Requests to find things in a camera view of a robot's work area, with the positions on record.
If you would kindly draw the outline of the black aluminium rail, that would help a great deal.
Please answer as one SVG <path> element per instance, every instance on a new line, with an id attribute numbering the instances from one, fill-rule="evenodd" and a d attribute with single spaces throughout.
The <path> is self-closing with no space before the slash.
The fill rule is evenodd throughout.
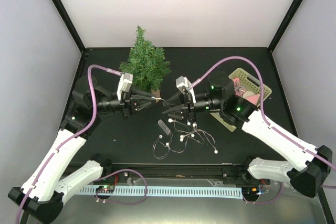
<path id="1" fill-rule="evenodd" d="M 299 171 L 285 161 L 270 161 L 260 158 L 247 159 L 242 164 L 221 165 L 182 165 L 182 164 L 105 164 L 102 174 L 91 168 L 84 169 L 79 164 L 70 164 L 66 174 L 77 168 L 83 172 L 83 184 L 106 183 L 112 180 L 107 176 L 117 173 L 119 181 L 130 178 L 144 177 L 146 179 L 219 179 L 228 185 L 246 185 L 248 187 L 258 185 L 264 181 L 278 181 L 291 184 L 297 191 L 304 190 L 313 193 L 323 183 L 322 172 L 313 162 L 307 162 L 307 166 Z"/>

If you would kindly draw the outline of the pink star ornament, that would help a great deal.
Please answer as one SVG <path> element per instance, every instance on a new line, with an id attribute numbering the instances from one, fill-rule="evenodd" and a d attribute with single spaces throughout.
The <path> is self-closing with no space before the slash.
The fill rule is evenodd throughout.
<path id="1" fill-rule="evenodd" d="M 240 84 L 240 79 L 234 78 L 233 83 L 234 83 L 235 94 L 239 97 L 246 98 L 247 95 L 245 93 L 247 92 L 247 90 L 243 85 Z"/>

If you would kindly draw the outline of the clear battery box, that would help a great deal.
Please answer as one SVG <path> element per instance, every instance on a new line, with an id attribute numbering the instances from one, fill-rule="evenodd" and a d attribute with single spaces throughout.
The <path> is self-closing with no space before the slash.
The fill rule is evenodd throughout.
<path id="1" fill-rule="evenodd" d="M 170 128 L 162 120 L 158 120 L 158 126 L 163 130 L 163 132 L 166 135 L 170 135 L 171 134 Z"/>

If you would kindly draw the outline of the green plastic basket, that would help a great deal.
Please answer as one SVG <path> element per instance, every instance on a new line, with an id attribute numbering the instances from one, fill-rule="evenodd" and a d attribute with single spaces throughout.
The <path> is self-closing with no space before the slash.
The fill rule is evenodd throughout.
<path id="1" fill-rule="evenodd" d="M 261 88 L 260 88 L 260 82 L 257 78 L 252 76 L 250 73 L 245 71 L 242 68 L 237 68 L 234 70 L 231 74 L 225 74 L 228 76 L 231 80 L 234 78 L 240 79 L 240 84 L 243 85 L 246 90 L 252 91 L 255 94 L 260 94 Z M 272 89 L 264 84 L 264 98 L 263 101 L 266 100 L 272 93 Z M 210 115 L 212 115 L 219 123 L 221 123 L 224 127 L 226 127 L 229 131 L 234 132 L 237 128 L 234 125 L 230 125 L 226 123 L 221 117 L 219 112 L 211 112 Z"/>

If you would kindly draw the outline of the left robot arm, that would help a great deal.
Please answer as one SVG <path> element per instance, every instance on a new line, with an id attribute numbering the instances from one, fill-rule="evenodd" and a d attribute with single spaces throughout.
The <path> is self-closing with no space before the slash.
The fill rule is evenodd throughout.
<path id="1" fill-rule="evenodd" d="M 129 73 L 121 74 L 116 93 L 108 92 L 94 77 L 87 75 L 77 81 L 72 95 L 75 104 L 84 109 L 84 115 L 70 114 L 63 121 L 52 147 L 35 172 L 22 186 L 13 187 L 8 193 L 9 199 L 19 206 L 19 223 L 25 215 L 41 223 L 52 223 L 79 190 L 91 182 L 108 181 L 113 174 L 112 162 L 100 154 L 94 154 L 67 177 L 62 175 L 99 123 L 99 113 L 120 111 L 127 117 L 156 99 L 153 93 L 134 88 Z"/>

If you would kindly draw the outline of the pink cone ornament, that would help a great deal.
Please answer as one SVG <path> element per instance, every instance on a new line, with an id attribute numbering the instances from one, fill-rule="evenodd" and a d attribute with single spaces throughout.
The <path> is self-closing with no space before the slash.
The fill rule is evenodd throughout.
<path id="1" fill-rule="evenodd" d="M 247 100 L 248 102 L 254 104 L 255 106 L 259 106 L 260 103 L 260 94 L 255 94 L 252 91 L 247 90 L 243 94 L 243 98 Z"/>

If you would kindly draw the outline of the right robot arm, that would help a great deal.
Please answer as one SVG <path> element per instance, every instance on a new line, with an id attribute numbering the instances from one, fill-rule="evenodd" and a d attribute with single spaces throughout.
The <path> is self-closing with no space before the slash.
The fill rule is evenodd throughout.
<path id="1" fill-rule="evenodd" d="M 226 123 L 261 140 L 284 158 L 284 161 L 253 158 L 238 171 L 243 183 L 270 179 L 290 184 L 304 196 L 317 195 L 331 172 L 330 148 L 309 144 L 274 123 L 261 108 L 238 96 L 234 81 L 222 72 L 210 74 L 208 92 L 200 95 L 194 93 L 186 77 L 178 77 L 175 83 L 180 91 L 180 104 L 166 113 L 179 111 L 181 120 L 194 123 L 198 112 L 218 112 Z"/>

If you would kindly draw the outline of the small green christmas tree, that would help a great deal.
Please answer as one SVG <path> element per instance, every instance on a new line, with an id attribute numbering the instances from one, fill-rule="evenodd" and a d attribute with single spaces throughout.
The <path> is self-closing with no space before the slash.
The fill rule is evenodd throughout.
<path id="1" fill-rule="evenodd" d="M 119 69 L 133 75 L 136 88 L 159 98 L 163 78 L 171 72 L 170 62 L 165 58 L 164 49 L 146 39 L 145 32 L 141 26 L 137 27 L 129 57 L 120 63 Z"/>

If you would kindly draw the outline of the small circuit board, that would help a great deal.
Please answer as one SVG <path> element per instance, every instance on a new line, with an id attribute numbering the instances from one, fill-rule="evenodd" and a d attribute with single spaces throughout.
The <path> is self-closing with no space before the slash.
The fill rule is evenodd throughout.
<path id="1" fill-rule="evenodd" d="M 108 193 L 111 194 L 114 192 L 114 185 L 101 185 L 96 189 L 96 193 Z"/>

